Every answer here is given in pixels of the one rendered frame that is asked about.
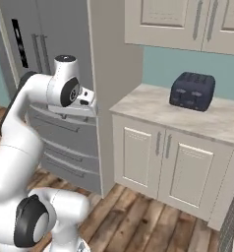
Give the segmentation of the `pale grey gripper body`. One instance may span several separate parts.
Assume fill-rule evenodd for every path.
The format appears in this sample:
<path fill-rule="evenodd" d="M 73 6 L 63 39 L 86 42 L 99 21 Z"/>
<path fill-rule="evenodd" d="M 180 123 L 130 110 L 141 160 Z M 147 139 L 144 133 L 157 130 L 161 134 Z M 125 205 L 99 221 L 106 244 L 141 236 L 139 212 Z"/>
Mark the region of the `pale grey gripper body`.
<path fill-rule="evenodd" d="M 49 105 L 48 109 L 57 114 L 67 114 L 73 116 L 95 117 L 97 115 L 96 99 L 94 99 L 89 105 L 80 105 L 73 102 L 67 107 Z"/>

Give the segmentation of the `beige wall cupboard door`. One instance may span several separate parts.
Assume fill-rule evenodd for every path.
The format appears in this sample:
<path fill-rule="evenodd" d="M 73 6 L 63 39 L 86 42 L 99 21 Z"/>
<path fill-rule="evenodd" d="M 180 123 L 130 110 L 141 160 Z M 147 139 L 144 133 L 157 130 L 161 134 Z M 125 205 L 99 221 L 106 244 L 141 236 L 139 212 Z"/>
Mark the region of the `beige wall cupboard door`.
<path fill-rule="evenodd" d="M 218 0 L 211 40 L 207 31 L 214 0 L 210 0 L 202 51 L 234 55 L 234 0 Z"/>
<path fill-rule="evenodd" d="M 125 0 L 125 42 L 199 50 L 193 40 L 199 0 Z"/>

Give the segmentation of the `beige fridge housing panel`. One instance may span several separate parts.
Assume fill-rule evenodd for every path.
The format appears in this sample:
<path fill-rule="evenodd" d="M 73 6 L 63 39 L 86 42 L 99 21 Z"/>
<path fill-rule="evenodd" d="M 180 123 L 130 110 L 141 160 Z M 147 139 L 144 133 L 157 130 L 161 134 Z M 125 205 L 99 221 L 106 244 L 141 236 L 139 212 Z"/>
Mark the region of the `beige fridge housing panel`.
<path fill-rule="evenodd" d="M 143 49 L 125 42 L 125 0 L 88 0 L 101 195 L 114 186 L 110 108 L 142 82 Z"/>

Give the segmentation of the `beige base cupboard door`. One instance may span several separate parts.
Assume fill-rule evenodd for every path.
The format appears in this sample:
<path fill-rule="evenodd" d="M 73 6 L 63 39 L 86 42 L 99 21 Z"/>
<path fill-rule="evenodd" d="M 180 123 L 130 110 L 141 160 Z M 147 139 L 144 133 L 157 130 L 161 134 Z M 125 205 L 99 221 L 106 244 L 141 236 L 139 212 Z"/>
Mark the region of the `beige base cupboard door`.
<path fill-rule="evenodd" d="M 112 115 L 115 181 L 153 199 L 157 198 L 165 129 L 121 115 Z M 159 155 L 155 154 L 161 132 Z"/>
<path fill-rule="evenodd" d="M 165 158 L 170 134 L 169 158 Z M 223 144 L 167 130 L 158 200 L 207 221 L 232 154 L 233 149 Z"/>

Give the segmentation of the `tall grey fridge drawer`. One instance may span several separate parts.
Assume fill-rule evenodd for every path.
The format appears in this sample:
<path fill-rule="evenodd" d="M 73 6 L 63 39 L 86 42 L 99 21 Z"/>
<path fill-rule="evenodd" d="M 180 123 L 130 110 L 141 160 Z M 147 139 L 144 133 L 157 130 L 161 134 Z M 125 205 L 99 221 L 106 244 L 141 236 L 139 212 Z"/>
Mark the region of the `tall grey fridge drawer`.
<path fill-rule="evenodd" d="M 92 157 L 98 156 L 96 127 L 94 125 L 82 123 L 69 117 L 62 119 L 59 115 L 32 105 L 29 107 L 28 113 L 30 125 L 43 139 L 47 139 L 48 141 L 67 147 L 78 153 Z M 34 118 L 35 115 L 52 117 L 64 122 L 77 124 L 81 127 L 81 130 L 78 133 L 69 131 L 36 119 Z"/>

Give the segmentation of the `plain grey fridge door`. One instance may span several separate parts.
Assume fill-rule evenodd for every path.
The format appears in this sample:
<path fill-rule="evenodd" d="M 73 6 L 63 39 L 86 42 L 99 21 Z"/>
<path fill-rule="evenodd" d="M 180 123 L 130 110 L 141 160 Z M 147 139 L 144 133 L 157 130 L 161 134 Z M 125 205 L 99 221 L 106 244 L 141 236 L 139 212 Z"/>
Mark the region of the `plain grey fridge door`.
<path fill-rule="evenodd" d="M 73 55 L 79 61 L 80 83 L 92 90 L 87 0 L 36 0 L 41 31 L 46 36 L 51 74 L 54 58 Z"/>

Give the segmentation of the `dark blue toaster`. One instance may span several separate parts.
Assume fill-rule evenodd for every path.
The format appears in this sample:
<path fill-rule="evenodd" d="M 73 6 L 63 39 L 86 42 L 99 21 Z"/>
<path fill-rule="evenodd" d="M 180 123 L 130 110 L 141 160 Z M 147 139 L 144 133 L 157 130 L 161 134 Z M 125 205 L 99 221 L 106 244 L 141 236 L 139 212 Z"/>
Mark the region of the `dark blue toaster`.
<path fill-rule="evenodd" d="M 215 78 L 192 72 L 182 73 L 173 83 L 169 103 L 196 111 L 207 111 L 215 90 Z"/>

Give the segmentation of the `grey fridge door with black panel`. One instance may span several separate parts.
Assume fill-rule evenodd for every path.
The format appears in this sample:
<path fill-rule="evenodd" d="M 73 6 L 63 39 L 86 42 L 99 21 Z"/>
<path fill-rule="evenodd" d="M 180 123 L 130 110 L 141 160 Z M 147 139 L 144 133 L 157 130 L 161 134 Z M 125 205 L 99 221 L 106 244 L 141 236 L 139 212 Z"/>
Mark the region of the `grey fridge door with black panel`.
<path fill-rule="evenodd" d="M 37 35 L 40 27 L 35 0 L 0 0 L 0 26 L 9 43 L 13 64 L 20 78 L 28 71 L 38 72 L 31 34 Z"/>

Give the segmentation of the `grey fridge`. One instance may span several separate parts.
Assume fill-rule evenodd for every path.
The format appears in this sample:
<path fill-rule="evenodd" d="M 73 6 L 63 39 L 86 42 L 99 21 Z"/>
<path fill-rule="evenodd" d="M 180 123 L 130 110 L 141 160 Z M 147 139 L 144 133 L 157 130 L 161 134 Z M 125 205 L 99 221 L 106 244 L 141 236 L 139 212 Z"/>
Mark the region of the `grey fridge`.
<path fill-rule="evenodd" d="M 19 76 L 28 71 L 52 75 L 56 56 L 75 56 L 80 84 L 87 89 L 76 104 L 88 104 L 93 83 L 86 0 L 0 0 L 0 29 Z M 28 116 L 45 144 L 42 166 L 100 193 L 96 119 L 73 105 L 54 108 L 38 103 L 30 106 Z"/>

